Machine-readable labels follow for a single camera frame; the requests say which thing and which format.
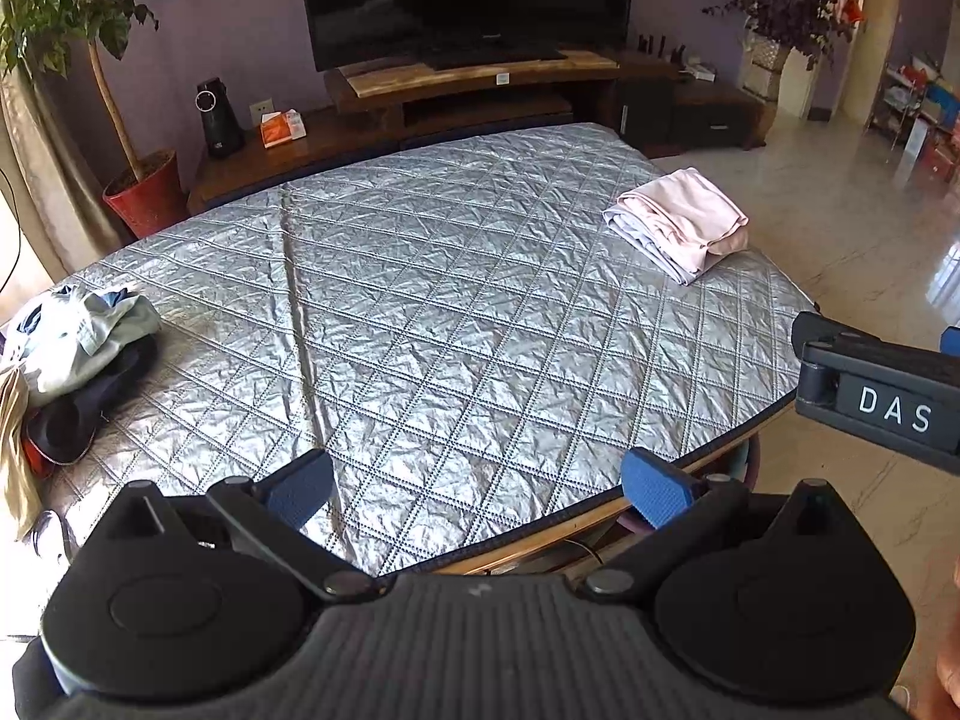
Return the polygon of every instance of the purple wall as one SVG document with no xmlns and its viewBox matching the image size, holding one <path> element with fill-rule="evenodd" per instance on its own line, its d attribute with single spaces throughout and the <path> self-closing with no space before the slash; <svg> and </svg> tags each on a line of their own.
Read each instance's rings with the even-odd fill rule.
<svg viewBox="0 0 960 720">
<path fill-rule="evenodd" d="M 685 44 L 688 51 L 707 64 L 716 66 L 722 80 L 736 82 L 740 75 L 744 18 L 708 16 L 704 7 L 718 0 L 633 0 L 630 39 L 637 45 L 638 34 L 653 33 L 656 47 L 659 36 L 667 36 L 667 50 Z"/>
<path fill-rule="evenodd" d="M 134 25 L 122 63 L 101 50 L 110 88 L 138 152 L 172 146 L 184 186 L 193 183 L 203 132 L 194 108 L 196 85 L 224 79 L 242 124 L 248 107 L 272 98 L 278 109 L 301 110 L 328 103 L 317 73 L 304 0 L 141 0 L 160 19 L 160 31 Z M 668 36 L 668 49 L 688 50 L 717 67 L 723 80 L 740 72 L 743 18 L 701 12 L 717 0 L 632 0 L 632 45 L 638 33 Z M 68 126 L 99 179 L 122 170 L 120 151 L 80 47 L 68 81 L 53 79 L 53 91 Z"/>
<path fill-rule="evenodd" d="M 926 52 L 941 64 L 947 53 L 952 17 L 953 0 L 901 0 L 890 62 L 904 65 L 913 55 Z"/>
<path fill-rule="evenodd" d="M 104 72 L 140 154 L 176 148 L 184 186 L 203 152 L 194 107 L 200 81 L 219 76 L 243 127 L 250 104 L 272 98 L 277 109 L 328 103 L 314 67 L 304 0 L 141 0 L 160 31 L 134 24 L 123 62 L 101 49 Z M 64 117 L 104 183 L 123 167 L 123 152 L 93 88 L 83 47 L 69 81 L 54 94 Z"/>
</svg>

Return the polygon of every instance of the blue gripper pad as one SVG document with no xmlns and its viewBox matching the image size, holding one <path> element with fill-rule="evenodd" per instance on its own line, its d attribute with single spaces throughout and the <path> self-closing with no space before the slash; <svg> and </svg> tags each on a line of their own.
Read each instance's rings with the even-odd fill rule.
<svg viewBox="0 0 960 720">
<path fill-rule="evenodd" d="M 333 460 L 311 449 L 259 482 L 256 492 L 268 512 L 299 531 L 333 492 Z"/>
<path fill-rule="evenodd" d="M 940 336 L 940 351 L 950 357 L 960 357 L 960 327 L 947 327 Z"/>
<path fill-rule="evenodd" d="M 641 447 L 624 455 L 620 483 L 627 500 L 655 528 L 664 527 L 696 499 L 692 476 Z"/>
</svg>

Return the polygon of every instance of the quilted mattress cover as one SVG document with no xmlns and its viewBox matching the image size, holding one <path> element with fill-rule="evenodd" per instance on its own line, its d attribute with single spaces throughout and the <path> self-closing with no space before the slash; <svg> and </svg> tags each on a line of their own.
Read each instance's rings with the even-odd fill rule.
<svg viewBox="0 0 960 720">
<path fill-rule="evenodd" d="M 631 446 L 689 463 L 792 397 L 811 303 L 760 252 L 683 288 L 608 232 L 657 175 L 597 125 L 485 135 L 110 255 L 70 280 L 147 295 L 160 363 L 47 505 L 82 543 L 130 480 L 202 493 L 324 446 L 335 490 L 304 533 L 382 574 L 595 505 Z"/>
</svg>

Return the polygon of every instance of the speaker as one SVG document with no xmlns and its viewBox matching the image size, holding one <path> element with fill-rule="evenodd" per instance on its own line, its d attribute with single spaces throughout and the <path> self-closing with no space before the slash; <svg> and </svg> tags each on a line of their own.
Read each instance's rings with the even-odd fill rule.
<svg viewBox="0 0 960 720">
<path fill-rule="evenodd" d="M 197 87 L 197 110 L 203 121 L 206 150 L 214 159 L 226 159 L 243 148 L 244 134 L 227 99 L 227 86 L 220 79 L 203 81 Z"/>
</svg>

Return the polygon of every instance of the plant stem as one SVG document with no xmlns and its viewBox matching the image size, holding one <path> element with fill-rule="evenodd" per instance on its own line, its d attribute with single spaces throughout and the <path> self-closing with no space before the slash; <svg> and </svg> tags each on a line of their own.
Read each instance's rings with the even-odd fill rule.
<svg viewBox="0 0 960 720">
<path fill-rule="evenodd" d="M 107 86 L 107 79 L 104 77 L 104 67 L 100 64 L 100 54 L 97 52 L 97 42 L 91 40 L 86 44 L 86 47 L 90 53 L 90 65 L 93 66 L 93 76 L 97 79 L 100 96 L 104 99 L 104 105 L 107 105 L 107 113 L 110 114 L 113 128 L 116 130 L 117 137 L 120 139 L 120 146 L 123 146 L 123 153 L 127 156 L 127 162 L 130 163 L 130 169 L 136 177 L 136 182 L 140 183 L 147 176 L 139 158 L 136 156 L 136 151 L 133 150 L 133 143 L 130 142 L 130 135 L 127 134 L 126 125 L 123 123 L 120 111 L 117 110 L 117 104 L 114 103 L 113 95 L 110 93 L 109 86 Z"/>
</svg>

